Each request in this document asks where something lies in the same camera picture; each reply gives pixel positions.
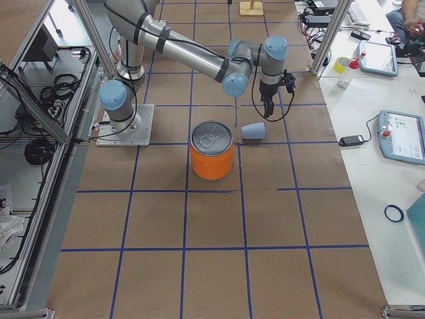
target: yellow wooden block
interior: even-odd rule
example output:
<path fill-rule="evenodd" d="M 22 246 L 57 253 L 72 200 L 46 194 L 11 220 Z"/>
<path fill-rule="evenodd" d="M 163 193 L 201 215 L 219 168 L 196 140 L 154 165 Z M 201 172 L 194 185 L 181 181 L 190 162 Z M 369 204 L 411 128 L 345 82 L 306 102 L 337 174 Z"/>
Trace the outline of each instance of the yellow wooden block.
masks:
<path fill-rule="evenodd" d="M 240 15 L 264 15 L 263 3 L 254 2 L 254 7 L 251 9 L 251 2 L 239 3 Z"/>

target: keyboard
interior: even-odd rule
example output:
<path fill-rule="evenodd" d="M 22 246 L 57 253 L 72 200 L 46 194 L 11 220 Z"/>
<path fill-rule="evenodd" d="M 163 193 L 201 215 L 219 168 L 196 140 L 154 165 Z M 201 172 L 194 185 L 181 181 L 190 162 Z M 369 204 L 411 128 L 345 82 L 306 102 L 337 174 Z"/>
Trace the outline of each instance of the keyboard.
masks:
<path fill-rule="evenodd" d="M 359 4 L 353 0 L 347 11 L 347 18 L 350 24 L 356 29 L 367 30 L 371 26 L 365 15 L 360 9 Z"/>

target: blue joint cap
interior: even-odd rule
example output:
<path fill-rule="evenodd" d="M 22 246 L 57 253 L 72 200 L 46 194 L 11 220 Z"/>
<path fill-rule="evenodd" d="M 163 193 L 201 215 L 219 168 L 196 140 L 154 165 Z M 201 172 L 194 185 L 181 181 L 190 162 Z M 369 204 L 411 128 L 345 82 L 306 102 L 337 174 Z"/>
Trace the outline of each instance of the blue joint cap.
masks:
<path fill-rule="evenodd" d="M 263 47 L 272 58 L 276 60 L 285 60 L 288 51 L 288 42 L 286 42 L 285 38 L 279 35 L 268 37 Z"/>
<path fill-rule="evenodd" d="M 236 49 L 236 47 L 238 46 L 239 42 L 242 40 L 232 40 L 230 42 L 230 44 L 228 45 L 228 50 L 227 50 L 227 56 L 228 57 L 232 57 L 234 54 L 234 50 Z"/>
<path fill-rule="evenodd" d="M 244 94 L 249 79 L 243 74 L 232 74 L 223 80 L 223 90 L 230 96 L 237 97 Z"/>
<path fill-rule="evenodd" d="M 118 80 L 104 83 L 99 89 L 99 99 L 108 111 L 115 111 L 124 104 L 127 99 L 127 89 Z"/>

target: orange can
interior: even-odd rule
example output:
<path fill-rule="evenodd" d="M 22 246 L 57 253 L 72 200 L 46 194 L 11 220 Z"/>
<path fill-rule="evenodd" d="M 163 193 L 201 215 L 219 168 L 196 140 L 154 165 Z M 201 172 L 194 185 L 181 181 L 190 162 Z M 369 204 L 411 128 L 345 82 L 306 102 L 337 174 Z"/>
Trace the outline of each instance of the orange can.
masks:
<path fill-rule="evenodd" d="M 191 134 L 191 166 L 201 178 L 215 180 L 227 175 L 233 166 L 233 137 L 223 123 L 200 123 Z"/>

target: white table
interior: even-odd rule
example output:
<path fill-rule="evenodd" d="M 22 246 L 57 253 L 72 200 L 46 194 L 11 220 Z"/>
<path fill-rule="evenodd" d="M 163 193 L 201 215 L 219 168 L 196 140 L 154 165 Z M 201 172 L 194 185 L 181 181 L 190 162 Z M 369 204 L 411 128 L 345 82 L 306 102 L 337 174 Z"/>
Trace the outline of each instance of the white table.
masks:
<path fill-rule="evenodd" d="M 391 27 L 376 1 L 357 0 L 371 22 L 371 30 Z M 385 43 L 388 33 L 366 31 L 371 42 Z M 320 85 L 337 138 L 362 134 L 368 138 L 366 121 L 383 109 L 421 115 L 425 118 L 425 78 L 413 66 L 400 65 L 399 75 L 386 78 L 358 72 L 345 90 L 337 87 L 332 69 L 339 56 L 352 57 L 359 40 L 340 31 L 331 47 L 330 65 Z M 425 167 L 386 159 L 379 150 L 377 124 L 369 124 L 373 138 L 354 148 L 341 148 L 347 173 L 382 287 L 390 305 L 425 304 L 425 258 L 406 219 L 391 223 L 384 208 L 395 204 L 405 212 L 422 194 L 416 185 L 425 178 Z"/>

